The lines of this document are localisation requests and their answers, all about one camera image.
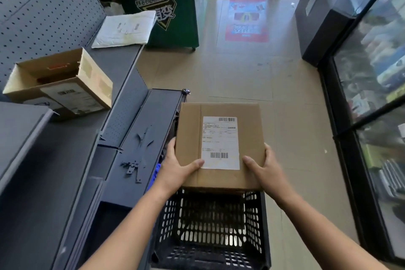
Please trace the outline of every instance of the black plastic basket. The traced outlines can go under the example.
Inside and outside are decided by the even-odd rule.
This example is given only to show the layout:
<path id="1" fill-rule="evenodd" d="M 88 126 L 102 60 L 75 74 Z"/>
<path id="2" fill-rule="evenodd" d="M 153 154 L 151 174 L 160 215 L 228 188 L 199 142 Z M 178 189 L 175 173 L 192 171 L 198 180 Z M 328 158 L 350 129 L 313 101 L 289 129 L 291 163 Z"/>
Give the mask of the black plastic basket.
<path id="1" fill-rule="evenodd" d="M 270 265 L 261 192 L 181 189 L 167 201 L 154 229 L 154 268 L 267 270 Z"/>

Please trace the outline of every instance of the open cardboard box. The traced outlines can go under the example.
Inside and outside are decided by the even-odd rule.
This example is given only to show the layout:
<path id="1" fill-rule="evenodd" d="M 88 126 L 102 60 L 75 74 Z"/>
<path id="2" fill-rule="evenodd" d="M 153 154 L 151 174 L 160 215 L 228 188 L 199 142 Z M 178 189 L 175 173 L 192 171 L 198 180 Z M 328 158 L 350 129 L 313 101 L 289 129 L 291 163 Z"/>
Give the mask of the open cardboard box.
<path id="1" fill-rule="evenodd" d="M 3 94 L 45 105 L 60 119 L 111 108 L 113 82 L 84 48 L 16 63 Z"/>
<path id="2" fill-rule="evenodd" d="M 203 167 L 184 183 L 200 191 L 262 190 L 242 161 L 250 156 L 263 166 L 265 146 L 259 104 L 183 103 L 176 138 L 180 165 L 202 158 Z"/>

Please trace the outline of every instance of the floor sticker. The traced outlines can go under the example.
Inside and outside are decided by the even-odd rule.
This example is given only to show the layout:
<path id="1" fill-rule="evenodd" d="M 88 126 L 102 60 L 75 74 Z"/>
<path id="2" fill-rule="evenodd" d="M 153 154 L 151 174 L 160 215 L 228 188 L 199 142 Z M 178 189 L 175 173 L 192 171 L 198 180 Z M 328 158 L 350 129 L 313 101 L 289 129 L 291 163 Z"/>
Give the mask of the floor sticker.
<path id="1" fill-rule="evenodd" d="M 267 0 L 229 0 L 226 41 L 268 42 Z"/>

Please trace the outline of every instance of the forearm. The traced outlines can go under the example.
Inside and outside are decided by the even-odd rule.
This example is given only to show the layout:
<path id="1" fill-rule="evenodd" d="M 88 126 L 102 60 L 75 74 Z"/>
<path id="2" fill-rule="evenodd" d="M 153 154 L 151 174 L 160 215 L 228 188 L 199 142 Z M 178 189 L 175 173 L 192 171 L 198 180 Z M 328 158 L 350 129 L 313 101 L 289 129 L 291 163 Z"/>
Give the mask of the forearm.
<path id="1" fill-rule="evenodd" d="M 387 270 L 300 196 L 279 204 L 322 269 Z"/>
<path id="2" fill-rule="evenodd" d="M 168 198 L 152 186 L 80 270 L 135 270 Z"/>

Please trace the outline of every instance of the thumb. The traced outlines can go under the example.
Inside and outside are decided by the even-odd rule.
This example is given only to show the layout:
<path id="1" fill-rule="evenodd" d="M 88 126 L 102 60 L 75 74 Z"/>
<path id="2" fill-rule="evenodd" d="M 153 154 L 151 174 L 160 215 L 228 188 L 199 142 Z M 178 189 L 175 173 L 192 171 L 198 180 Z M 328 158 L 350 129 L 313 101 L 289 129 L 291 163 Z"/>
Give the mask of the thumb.
<path id="1" fill-rule="evenodd" d="M 263 169 L 261 166 L 259 166 L 255 160 L 253 160 L 251 157 L 249 156 L 243 156 L 242 157 L 243 162 L 245 163 L 245 165 L 247 165 L 247 167 L 254 173 L 254 174 L 258 174 L 259 171 L 261 169 Z"/>
<path id="2" fill-rule="evenodd" d="M 205 161 L 203 159 L 197 159 L 197 160 L 194 160 L 192 163 L 186 165 L 185 168 L 187 170 L 189 170 L 189 172 L 191 173 L 191 172 L 198 170 L 200 167 L 202 167 L 204 162 Z"/>

